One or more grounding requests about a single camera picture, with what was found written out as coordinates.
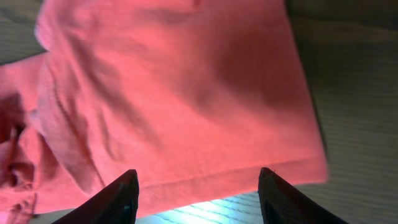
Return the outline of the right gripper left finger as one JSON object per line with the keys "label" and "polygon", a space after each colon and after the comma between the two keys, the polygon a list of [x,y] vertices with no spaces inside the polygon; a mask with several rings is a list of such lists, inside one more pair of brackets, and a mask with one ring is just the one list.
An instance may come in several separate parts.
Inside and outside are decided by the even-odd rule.
{"label": "right gripper left finger", "polygon": [[53,224],[135,224],[139,183],[134,169]]}

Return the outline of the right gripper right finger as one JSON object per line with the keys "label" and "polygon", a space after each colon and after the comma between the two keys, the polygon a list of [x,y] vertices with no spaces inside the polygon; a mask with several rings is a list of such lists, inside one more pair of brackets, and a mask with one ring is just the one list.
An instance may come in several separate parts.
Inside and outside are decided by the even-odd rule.
{"label": "right gripper right finger", "polygon": [[264,224],[348,224],[266,167],[257,192]]}

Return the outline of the red soccer t-shirt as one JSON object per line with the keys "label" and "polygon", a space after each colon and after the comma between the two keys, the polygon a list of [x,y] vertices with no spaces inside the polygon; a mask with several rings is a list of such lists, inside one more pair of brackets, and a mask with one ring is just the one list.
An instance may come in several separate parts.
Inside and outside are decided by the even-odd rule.
{"label": "red soccer t-shirt", "polygon": [[1,222],[75,208],[129,169],[140,217],[323,183],[282,0],[47,0],[44,53],[1,67]]}

